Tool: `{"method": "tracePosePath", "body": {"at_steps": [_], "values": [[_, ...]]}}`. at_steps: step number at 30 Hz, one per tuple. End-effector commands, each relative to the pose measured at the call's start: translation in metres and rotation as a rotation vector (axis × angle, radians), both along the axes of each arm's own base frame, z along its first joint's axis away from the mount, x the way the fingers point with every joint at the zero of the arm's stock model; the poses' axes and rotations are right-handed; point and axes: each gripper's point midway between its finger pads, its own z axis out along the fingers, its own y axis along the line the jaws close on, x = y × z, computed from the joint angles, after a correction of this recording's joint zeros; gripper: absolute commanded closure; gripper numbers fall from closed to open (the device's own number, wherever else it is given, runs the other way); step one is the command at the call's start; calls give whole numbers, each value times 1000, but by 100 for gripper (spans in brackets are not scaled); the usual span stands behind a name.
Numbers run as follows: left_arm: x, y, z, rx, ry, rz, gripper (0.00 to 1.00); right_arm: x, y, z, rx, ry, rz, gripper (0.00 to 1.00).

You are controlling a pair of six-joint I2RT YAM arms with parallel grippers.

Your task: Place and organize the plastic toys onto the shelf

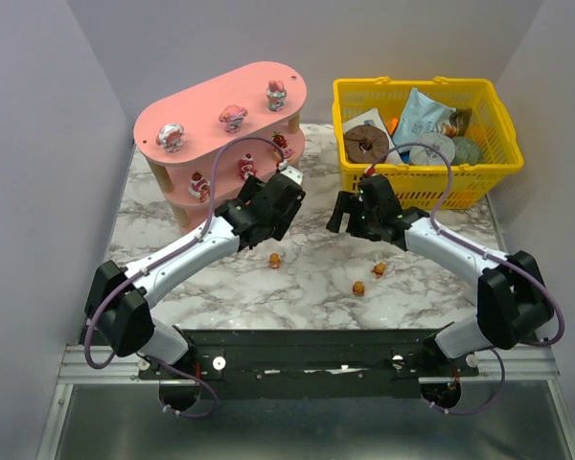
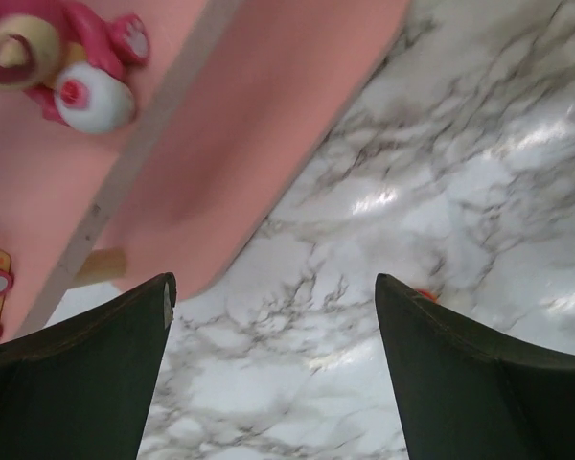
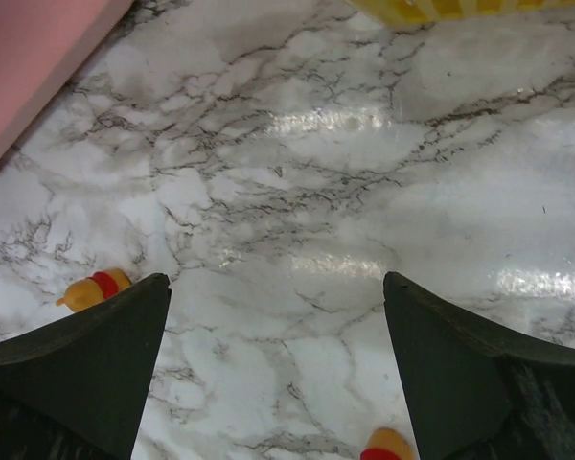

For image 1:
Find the strawberry donut toy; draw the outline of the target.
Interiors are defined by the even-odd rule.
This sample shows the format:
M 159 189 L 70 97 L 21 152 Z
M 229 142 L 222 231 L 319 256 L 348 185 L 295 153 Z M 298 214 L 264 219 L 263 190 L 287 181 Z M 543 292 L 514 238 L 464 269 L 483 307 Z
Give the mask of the strawberry donut toy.
M 294 149 L 291 143 L 288 141 L 286 136 L 280 131 L 274 131 L 271 137 L 271 141 L 279 149 L 271 148 L 270 151 L 274 154 L 277 160 L 284 158 L 285 160 L 290 160 L 294 155 Z

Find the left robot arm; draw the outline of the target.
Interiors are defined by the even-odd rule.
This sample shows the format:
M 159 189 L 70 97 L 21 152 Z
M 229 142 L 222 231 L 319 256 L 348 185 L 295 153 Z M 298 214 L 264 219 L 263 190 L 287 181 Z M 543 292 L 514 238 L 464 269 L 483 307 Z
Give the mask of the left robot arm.
M 100 334 L 114 357 L 142 352 L 175 363 L 190 344 L 175 327 L 150 311 L 200 270 L 269 239 L 279 241 L 306 195 L 303 175 L 287 167 L 267 181 L 250 177 L 238 196 L 224 201 L 200 226 L 168 246 L 127 266 L 109 260 L 95 271 L 84 311 L 84 345 Z

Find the pink flower-ring bunny toy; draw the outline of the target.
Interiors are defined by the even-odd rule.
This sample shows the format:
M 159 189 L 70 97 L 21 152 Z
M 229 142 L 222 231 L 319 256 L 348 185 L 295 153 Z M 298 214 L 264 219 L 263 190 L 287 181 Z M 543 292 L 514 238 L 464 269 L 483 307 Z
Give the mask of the pink flower-ring bunny toy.
M 270 80 L 266 89 L 267 105 L 270 111 L 281 111 L 287 98 L 287 90 L 281 80 Z

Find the pink strawberry bear toy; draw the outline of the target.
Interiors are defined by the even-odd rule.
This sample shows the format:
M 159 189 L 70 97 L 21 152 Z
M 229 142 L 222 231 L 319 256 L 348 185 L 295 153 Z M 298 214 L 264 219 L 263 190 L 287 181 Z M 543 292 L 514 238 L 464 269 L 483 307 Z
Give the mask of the pink strawberry bear toy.
M 251 153 L 246 153 L 238 160 L 239 177 L 246 180 L 249 176 L 256 176 L 255 161 Z

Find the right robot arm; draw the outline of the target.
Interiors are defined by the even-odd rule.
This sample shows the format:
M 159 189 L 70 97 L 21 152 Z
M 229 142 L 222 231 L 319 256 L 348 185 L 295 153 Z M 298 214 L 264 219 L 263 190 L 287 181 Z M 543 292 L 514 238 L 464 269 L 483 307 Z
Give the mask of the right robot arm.
M 461 238 L 424 210 L 403 209 L 382 175 L 363 178 L 354 192 L 339 192 L 326 227 L 425 257 L 473 288 L 475 313 L 425 339 L 417 356 L 429 369 L 480 350 L 533 344 L 536 330 L 555 315 L 533 256 L 491 250 Z

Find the pink wide-eared toy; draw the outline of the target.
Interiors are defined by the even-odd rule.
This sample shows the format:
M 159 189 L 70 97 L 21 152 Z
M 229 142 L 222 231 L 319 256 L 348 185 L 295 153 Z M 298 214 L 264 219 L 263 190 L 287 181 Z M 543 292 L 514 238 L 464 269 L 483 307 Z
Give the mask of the pink wide-eared toy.
M 223 124 L 226 132 L 235 133 L 240 130 L 247 115 L 248 110 L 245 107 L 229 104 L 218 115 L 218 121 Z

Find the red white bow toy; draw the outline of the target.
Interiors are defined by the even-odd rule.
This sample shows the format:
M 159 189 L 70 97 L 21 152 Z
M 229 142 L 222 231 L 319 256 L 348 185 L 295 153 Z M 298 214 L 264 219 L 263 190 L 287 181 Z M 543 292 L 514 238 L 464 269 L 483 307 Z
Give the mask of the red white bow toy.
M 188 192 L 197 202 L 207 202 L 210 199 L 210 183 L 200 172 L 194 172 L 190 179 Z

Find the pink white hooded toy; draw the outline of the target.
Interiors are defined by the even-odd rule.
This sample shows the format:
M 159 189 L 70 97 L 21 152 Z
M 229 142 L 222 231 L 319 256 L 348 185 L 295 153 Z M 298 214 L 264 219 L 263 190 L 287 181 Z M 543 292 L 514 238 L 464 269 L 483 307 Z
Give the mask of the pink white hooded toy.
M 158 131 L 155 142 L 164 151 L 174 153 L 182 148 L 184 133 L 185 130 L 181 124 L 166 124 Z

